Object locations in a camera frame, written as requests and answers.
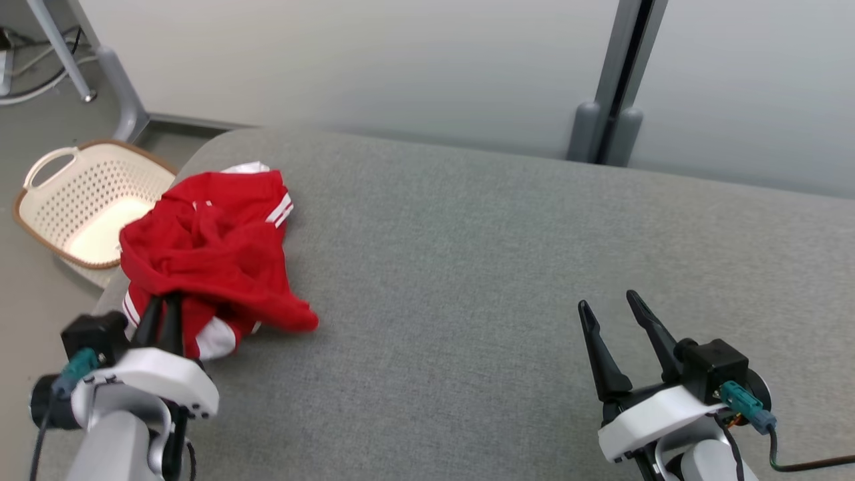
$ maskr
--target white wall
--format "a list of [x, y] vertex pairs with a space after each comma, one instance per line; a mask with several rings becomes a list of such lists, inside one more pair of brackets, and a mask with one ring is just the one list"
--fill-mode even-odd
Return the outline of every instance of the white wall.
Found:
[[630, 167], [855, 198], [855, 3], [669, 0]]
[[564, 157], [618, 0], [80, 0], [147, 110]]

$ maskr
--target black cable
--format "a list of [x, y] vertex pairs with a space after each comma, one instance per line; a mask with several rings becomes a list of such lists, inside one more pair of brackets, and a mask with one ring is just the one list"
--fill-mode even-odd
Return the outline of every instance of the black cable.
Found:
[[[72, 47], [71, 47], [71, 54], [72, 54], [72, 55], [74, 55], [74, 53], [77, 51], [77, 47], [79, 47], [79, 46], [80, 46], [80, 36], [83, 34], [83, 29], [82, 29], [82, 28], [80, 28], [80, 27], [76, 27], [76, 28], [77, 28], [77, 37], [74, 39], [74, 44], [73, 44], [73, 45], [72, 45]], [[57, 78], [59, 78], [59, 77], [61, 77], [61, 76], [63, 76], [63, 75], [65, 75], [65, 68], [60, 68], [60, 69], [59, 69], [59, 71], [58, 71], [58, 72], [56, 72], [56, 73], [55, 73], [52, 77], [50, 77], [48, 80], [46, 80], [46, 81], [44, 81], [44, 82], [42, 82], [42, 83], [40, 83], [40, 84], [36, 85], [35, 87], [28, 88], [28, 89], [26, 89], [25, 91], [22, 91], [22, 92], [15, 92], [15, 93], [9, 94], [8, 96], [3, 97], [3, 100], [15, 100], [15, 99], [16, 99], [16, 98], [18, 98], [18, 97], [24, 97], [24, 96], [26, 96], [26, 95], [29, 95], [29, 94], [31, 94], [31, 93], [33, 93], [33, 92], [36, 92], [37, 90], [41, 89], [42, 87], [44, 87], [44, 86], [46, 86], [46, 85], [48, 85], [48, 84], [52, 83], [52, 82], [53, 82], [53, 81], [55, 81]]]
[[187, 453], [190, 455], [190, 481], [196, 481], [196, 449], [192, 442], [187, 442]]
[[[79, 29], [80, 29], [79, 25], [74, 26], [74, 27], [70, 27], [70, 28], [62, 31], [62, 36], [65, 37], [66, 35], [74, 32], [75, 30], [79, 30]], [[12, 44], [12, 48], [15, 50], [27, 48], [27, 47], [37, 47], [40, 45], [50, 45], [49, 40], [36, 40], [33, 37], [29, 37], [29, 36], [24, 35], [22, 33], [18, 33], [15, 30], [13, 30], [9, 27], [3, 26], [3, 25], [0, 25], [0, 30], [5, 31], [6, 34], [9, 36], [10, 40], [12, 40], [12, 39], [16, 40], [16, 42]]]
[[740, 454], [740, 447], [736, 445], [736, 440], [734, 439], [734, 435], [730, 434], [730, 430], [722, 421], [722, 418], [718, 416], [718, 414], [713, 415], [713, 419], [716, 420], [716, 424], [718, 427], [722, 428], [724, 432], [724, 437], [730, 443], [730, 450], [734, 453], [734, 460], [736, 461], [736, 479], [737, 481], [745, 481], [745, 467], [742, 466], [742, 455]]
[[53, 407], [54, 396], [48, 397], [48, 406], [44, 411], [42, 424], [38, 427], [38, 437], [36, 437], [36, 447], [32, 450], [32, 463], [30, 464], [30, 481], [36, 481], [38, 475], [38, 460], [42, 456], [42, 443], [44, 442], [44, 433], [48, 430], [50, 422], [50, 409]]
[[74, 46], [71, 47], [71, 55], [74, 55], [74, 53], [77, 51], [77, 46], [80, 45], [80, 35], [83, 35], [83, 29], [77, 27], [77, 36], [74, 37]]
[[855, 454], [849, 456], [839, 456], [837, 458], [828, 458], [826, 460], [809, 461], [806, 463], [779, 465], [778, 464], [778, 433], [775, 427], [769, 426], [769, 465], [772, 469], [778, 472], [797, 472], [809, 471], [811, 469], [820, 469], [823, 467], [842, 466], [845, 464], [855, 463]]

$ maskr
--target basket handle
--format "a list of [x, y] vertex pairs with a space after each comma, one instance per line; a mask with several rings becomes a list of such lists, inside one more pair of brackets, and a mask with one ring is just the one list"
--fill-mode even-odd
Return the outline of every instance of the basket handle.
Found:
[[[48, 180], [38, 184], [37, 186], [34, 186], [32, 184], [32, 181], [34, 181], [36, 178], [36, 174], [38, 174], [38, 172], [45, 165], [47, 165], [48, 163], [50, 163], [53, 160], [58, 159], [59, 157], [66, 156], [66, 155], [72, 156], [72, 159], [68, 163], [66, 163], [61, 169], [59, 169], [59, 172], [56, 172], [54, 175], [51, 175]], [[71, 164], [74, 163], [74, 161], [77, 160], [77, 157], [79, 157], [79, 156], [80, 156], [80, 149], [78, 149], [77, 147], [63, 147], [61, 149], [56, 149], [55, 151], [51, 151], [51, 152], [44, 154], [44, 156], [42, 158], [40, 158], [38, 161], [36, 161], [36, 163], [34, 163], [32, 165], [32, 167], [30, 168], [30, 171], [27, 172], [27, 176], [24, 177], [24, 188], [27, 191], [30, 191], [33, 189], [38, 189], [38, 188], [42, 187], [43, 185], [47, 184], [48, 182], [56, 179], [65, 169], [71, 167]]]

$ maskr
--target green connector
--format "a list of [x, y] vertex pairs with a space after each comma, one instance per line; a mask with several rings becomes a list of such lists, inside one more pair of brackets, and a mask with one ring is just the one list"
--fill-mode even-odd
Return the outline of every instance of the green connector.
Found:
[[75, 353], [68, 364], [62, 368], [62, 372], [59, 373], [59, 377], [53, 382], [50, 389], [57, 399], [68, 399], [71, 396], [71, 391], [77, 386], [77, 382], [90, 372], [95, 371], [100, 364], [97, 353], [89, 347], [84, 347]]
[[722, 402], [748, 419], [760, 434], [769, 434], [769, 427], [774, 428], [777, 424], [777, 419], [764, 409], [763, 403], [739, 384], [727, 381], [722, 384], [720, 392]]

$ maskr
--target brown basket rim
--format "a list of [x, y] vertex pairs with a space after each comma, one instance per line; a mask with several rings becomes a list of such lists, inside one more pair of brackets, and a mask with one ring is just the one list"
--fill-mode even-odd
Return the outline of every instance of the brown basket rim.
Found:
[[[174, 166], [170, 165], [163, 158], [160, 158], [151, 152], [144, 151], [143, 149], [140, 149], [139, 147], [137, 147], [135, 145], [128, 144], [127, 142], [122, 142], [121, 140], [115, 140], [115, 139], [92, 140], [92, 141], [85, 142], [83, 144], [78, 145], [77, 148], [83, 151], [85, 149], [88, 149], [89, 147], [93, 147], [95, 145], [103, 145], [103, 144], [112, 144], [112, 145], [117, 145], [119, 147], [123, 147], [125, 149], [128, 149], [129, 151], [132, 151], [136, 154], [139, 154], [139, 155], [151, 160], [151, 162], [156, 163], [157, 165], [163, 167], [166, 171], [172, 173], [173, 175], [178, 175], [178, 170]], [[24, 197], [26, 197], [26, 196], [27, 196], [27, 190], [22, 188], [21, 191], [18, 193], [18, 197], [15, 198], [15, 208], [12, 210], [12, 217], [15, 219], [15, 222], [17, 222], [18, 225], [20, 225], [29, 235], [34, 237], [36, 239], [36, 241], [40, 242], [43, 246], [49, 248], [57, 256], [67, 260], [68, 262], [71, 262], [73, 264], [77, 264], [80, 267], [85, 267], [87, 269], [92, 269], [92, 270], [103, 270], [103, 269], [111, 269], [111, 268], [119, 265], [119, 263], [121, 262], [120, 259], [110, 261], [110, 262], [102, 262], [102, 263], [95, 263], [95, 264], [86, 262], [85, 260], [83, 260], [81, 258], [77, 258], [77, 257], [75, 257], [75, 256], [73, 256], [67, 252], [64, 252], [62, 249], [60, 249], [60, 248], [54, 246], [53, 244], [51, 244], [50, 242], [48, 242], [44, 237], [37, 234], [36, 231], [33, 230], [24, 221], [24, 219], [21, 218], [21, 213], [20, 213], [21, 202], [23, 202]]]

